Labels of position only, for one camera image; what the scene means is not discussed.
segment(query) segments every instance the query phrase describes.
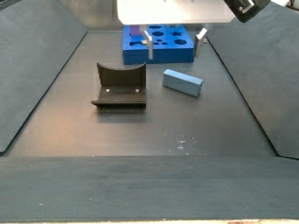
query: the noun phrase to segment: white metal plate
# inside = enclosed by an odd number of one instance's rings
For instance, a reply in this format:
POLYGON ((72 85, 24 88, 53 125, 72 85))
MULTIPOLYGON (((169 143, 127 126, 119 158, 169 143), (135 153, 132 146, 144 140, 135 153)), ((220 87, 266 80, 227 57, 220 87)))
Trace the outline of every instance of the white metal plate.
POLYGON ((280 4, 282 6, 286 6, 288 3, 288 0, 271 0, 274 3, 280 4))
POLYGON ((235 17, 223 0, 117 0, 124 25, 228 23, 235 17))

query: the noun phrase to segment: light blue block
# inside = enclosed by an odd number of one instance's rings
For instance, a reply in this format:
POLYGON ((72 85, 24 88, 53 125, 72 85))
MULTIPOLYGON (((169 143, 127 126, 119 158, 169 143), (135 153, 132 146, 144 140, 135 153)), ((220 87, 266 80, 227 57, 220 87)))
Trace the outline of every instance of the light blue block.
POLYGON ((203 80, 171 69, 163 72, 163 85, 188 95, 199 96, 203 80))

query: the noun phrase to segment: gray side wall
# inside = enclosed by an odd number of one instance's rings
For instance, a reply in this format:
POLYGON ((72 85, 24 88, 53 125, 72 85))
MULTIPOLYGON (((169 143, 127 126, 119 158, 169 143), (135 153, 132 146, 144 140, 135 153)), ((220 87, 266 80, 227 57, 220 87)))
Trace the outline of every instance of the gray side wall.
POLYGON ((246 24, 213 29, 209 42, 283 157, 299 158, 299 15, 271 3, 246 24))
POLYGON ((89 30, 121 30, 117 19, 117 0, 60 0, 89 30))
POLYGON ((23 0, 0 11, 0 152, 85 33, 57 0, 23 0))

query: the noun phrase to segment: blue holder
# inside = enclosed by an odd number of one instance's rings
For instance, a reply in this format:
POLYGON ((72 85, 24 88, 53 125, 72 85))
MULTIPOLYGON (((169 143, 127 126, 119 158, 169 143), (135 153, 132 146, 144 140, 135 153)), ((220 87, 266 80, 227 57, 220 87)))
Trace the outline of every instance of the blue holder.
POLYGON ((153 59, 148 59, 148 49, 141 44, 141 35, 129 35, 129 26, 124 26, 123 57, 124 64, 157 64, 193 62, 193 42, 183 25, 173 27, 164 24, 147 26, 153 37, 153 59))

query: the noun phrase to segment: blue block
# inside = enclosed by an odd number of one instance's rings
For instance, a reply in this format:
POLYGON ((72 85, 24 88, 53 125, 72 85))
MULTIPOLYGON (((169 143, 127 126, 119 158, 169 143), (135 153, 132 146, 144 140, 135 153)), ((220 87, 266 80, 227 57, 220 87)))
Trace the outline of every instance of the blue block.
POLYGON ((123 57, 124 64, 156 64, 193 62, 193 43, 181 25, 148 25, 147 31, 153 37, 153 59, 148 59, 148 50, 141 45, 144 37, 129 35, 129 26, 124 26, 123 57))
POLYGON ((203 80, 184 73, 167 69, 163 72, 163 85, 188 95, 199 96, 203 80))

